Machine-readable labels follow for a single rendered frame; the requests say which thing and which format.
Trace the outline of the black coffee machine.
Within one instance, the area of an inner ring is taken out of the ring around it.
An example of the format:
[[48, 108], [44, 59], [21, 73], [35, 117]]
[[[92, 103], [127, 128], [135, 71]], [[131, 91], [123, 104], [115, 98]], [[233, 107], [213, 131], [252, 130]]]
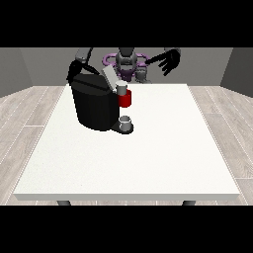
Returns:
[[78, 121], [81, 125], [99, 131], [114, 130], [121, 134], [133, 132], [120, 129], [120, 106], [117, 92], [110, 89], [102, 75], [78, 74], [70, 84]]

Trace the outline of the small grey cup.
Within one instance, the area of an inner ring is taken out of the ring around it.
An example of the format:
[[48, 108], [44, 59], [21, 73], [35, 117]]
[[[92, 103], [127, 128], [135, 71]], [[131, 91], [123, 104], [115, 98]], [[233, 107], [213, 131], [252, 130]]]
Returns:
[[131, 119], [130, 119], [129, 116], [121, 116], [119, 118], [119, 123], [120, 123], [120, 129], [122, 131], [130, 130], [130, 128], [131, 128]]

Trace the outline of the small grey coffee pod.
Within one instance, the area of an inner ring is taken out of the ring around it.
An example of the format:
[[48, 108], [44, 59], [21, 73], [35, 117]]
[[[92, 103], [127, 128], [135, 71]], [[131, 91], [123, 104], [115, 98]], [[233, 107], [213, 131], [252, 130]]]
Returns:
[[116, 82], [117, 94], [124, 96], [127, 93], [127, 82], [124, 80], [119, 80]]

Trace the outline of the pale grey machine lid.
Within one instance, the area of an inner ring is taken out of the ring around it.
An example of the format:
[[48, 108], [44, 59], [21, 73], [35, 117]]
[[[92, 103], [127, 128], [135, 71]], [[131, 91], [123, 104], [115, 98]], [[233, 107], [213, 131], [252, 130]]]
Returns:
[[102, 74], [105, 77], [110, 89], [112, 91], [117, 90], [117, 82], [119, 81], [119, 78], [115, 72], [115, 69], [112, 65], [108, 65], [102, 69]]

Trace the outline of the red pod holder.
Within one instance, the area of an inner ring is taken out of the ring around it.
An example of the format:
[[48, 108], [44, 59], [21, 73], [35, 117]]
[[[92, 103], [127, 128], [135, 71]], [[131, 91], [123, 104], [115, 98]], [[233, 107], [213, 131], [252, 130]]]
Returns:
[[122, 107], [122, 108], [129, 107], [131, 105], [131, 91], [126, 90], [126, 94], [125, 95], [119, 95], [118, 100], [119, 100], [119, 106], [120, 107]]

